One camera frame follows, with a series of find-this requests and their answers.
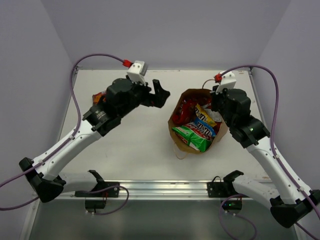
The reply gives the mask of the yellow M&M's candy packet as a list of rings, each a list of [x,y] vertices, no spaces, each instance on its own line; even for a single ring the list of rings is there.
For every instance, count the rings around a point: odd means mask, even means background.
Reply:
[[[215,127],[217,125],[217,123],[207,114],[207,112],[199,104],[195,106],[195,115],[199,120],[207,123],[211,127]]]

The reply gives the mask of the red candy bag blue label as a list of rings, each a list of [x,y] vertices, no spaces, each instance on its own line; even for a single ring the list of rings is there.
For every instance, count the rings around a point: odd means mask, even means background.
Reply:
[[[196,105],[204,106],[210,104],[208,97],[186,97],[178,104],[178,109],[173,113],[172,121],[175,125],[181,126],[190,123],[196,114]]]

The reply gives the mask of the orange Doritos chip bag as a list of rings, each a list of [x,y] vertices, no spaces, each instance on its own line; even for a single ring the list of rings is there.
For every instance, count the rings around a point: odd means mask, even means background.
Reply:
[[[92,105],[97,105],[101,97],[106,95],[106,91],[101,91],[92,95]]]

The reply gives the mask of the green white Chuba snack bag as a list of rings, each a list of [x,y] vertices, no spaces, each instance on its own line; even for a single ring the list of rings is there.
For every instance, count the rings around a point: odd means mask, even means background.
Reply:
[[[204,153],[211,146],[214,138],[205,135],[193,122],[171,128],[173,132],[188,146]]]

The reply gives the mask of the dark red white snack bag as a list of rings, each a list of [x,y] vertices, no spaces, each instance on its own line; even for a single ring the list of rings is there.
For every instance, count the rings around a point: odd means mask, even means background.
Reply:
[[[210,118],[215,121],[216,123],[221,123],[222,122],[222,117],[219,112],[217,111],[212,111],[211,109],[211,104],[206,104],[203,105],[202,108],[205,110],[205,112],[210,116]]]

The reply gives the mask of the blue white candy bar wrapper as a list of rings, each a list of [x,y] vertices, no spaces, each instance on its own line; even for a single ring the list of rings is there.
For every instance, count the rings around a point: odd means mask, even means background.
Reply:
[[[207,136],[214,138],[216,136],[216,132],[212,126],[208,123],[200,120],[198,117],[194,119],[194,124]]]

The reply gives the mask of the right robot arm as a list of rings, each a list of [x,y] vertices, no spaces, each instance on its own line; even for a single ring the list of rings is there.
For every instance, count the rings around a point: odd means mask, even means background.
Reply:
[[[255,181],[235,170],[224,177],[227,196],[243,194],[270,210],[283,227],[290,228],[320,203],[320,191],[311,189],[291,168],[271,143],[266,126],[251,115],[251,100],[241,89],[214,86],[211,109],[217,111],[232,137],[262,166],[274,188]]]

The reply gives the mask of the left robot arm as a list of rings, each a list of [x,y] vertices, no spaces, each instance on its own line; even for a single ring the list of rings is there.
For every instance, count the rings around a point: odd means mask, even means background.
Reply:
[[[19,162],[41,202],[48,203],[68,192],[90,193],[95,197],[103,193],[106,184],[95,170],[80,175],[62,170],[85,148],[119,126],[122,118],[139,105],[162,108],[170,92],[162,88],[159,80],[152,82],[154,93],[147,84],[128,78],[114,80],[68,135],[34,159],[25,157]]]

